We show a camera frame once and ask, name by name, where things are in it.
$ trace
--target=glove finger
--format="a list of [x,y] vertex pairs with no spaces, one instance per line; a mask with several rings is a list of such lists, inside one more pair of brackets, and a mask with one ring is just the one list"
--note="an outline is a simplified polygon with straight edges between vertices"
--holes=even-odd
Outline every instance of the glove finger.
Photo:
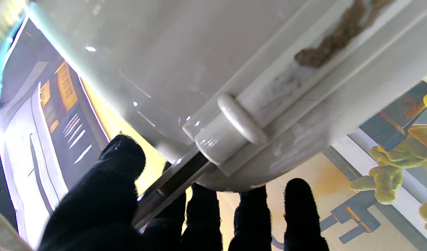
[[285,250],[328,250],[321,236],[313,193],[301,178],[294,178],[286,185],[285,221]]

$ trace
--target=white plastic container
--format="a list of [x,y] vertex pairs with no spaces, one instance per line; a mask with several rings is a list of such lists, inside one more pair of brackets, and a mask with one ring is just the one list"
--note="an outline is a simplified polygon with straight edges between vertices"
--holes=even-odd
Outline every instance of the white plastic container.
[[[198,147],[218,165],[200,184],[244,191],[353,132],[427,74],[427,0],[363,3],[360,25],[373,24],[316,68],[295,55],[333,33],[352,0],[37,0],[30,17],[165,158]],[[232,113],[220,97],[236,100]]]

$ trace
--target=gloved hand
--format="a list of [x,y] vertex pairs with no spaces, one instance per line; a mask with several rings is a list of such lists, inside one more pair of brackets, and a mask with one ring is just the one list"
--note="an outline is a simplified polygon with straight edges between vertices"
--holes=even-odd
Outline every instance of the gloved hand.
[[134,181],[144,167],[142,148],[116,136],[51,215],[38,250],[137,250],[142,240],[131,227],[137,209]]
[[[235,211],[235,237],[229,251],[271,250],[271,213],[266,203],[266,186],[240,194]],[[321,236],[319,215],[311,188],[301,178],[285,188],[285,251],[328,251]]]
[[[216,192],[197,184],[192,186],[188,227],[182,237],[185,194],[150,222],[142,235],[131,227],[137,210],[134,181],[144,167],[142,148],[127,136],[116,136],[97,164],[62,199],[46,225],[38,250],[220,251],[223,245]],[[266,187],[241,193],[240,197],[229,250],[271,250]],[[320,236],[313,194],[305,181],[296,178],[287,184],[285,214],[285,250],[328,250]]]

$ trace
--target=window illustration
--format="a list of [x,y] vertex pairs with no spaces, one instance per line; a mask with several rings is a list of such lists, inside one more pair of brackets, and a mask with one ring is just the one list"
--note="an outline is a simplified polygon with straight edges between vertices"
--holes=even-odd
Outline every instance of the window illustration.
[[69,66],[64,61],[56,71],[57,81],[59,84],[60,95],[62,96],[63,105],[68,112],[77,102],[78,98],[75,94],[73,82],[69,73]]

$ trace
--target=black glove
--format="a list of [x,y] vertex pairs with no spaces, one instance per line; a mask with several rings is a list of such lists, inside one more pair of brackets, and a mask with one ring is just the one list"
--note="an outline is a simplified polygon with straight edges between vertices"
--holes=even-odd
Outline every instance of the black glove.
[[[271,213],[266,203],[266,186],[240,194],[235,210],[235,237],[229,251],[271,250]],[[310,187],[295,178],[285,188],[285,251],[328,251],[321,236],[319,215]]]
[[38,250],[137,250],[142,238],[131,227],[137,210],[134,181],[144,167],[142,148],[127,136],[116,136],[62,199]]

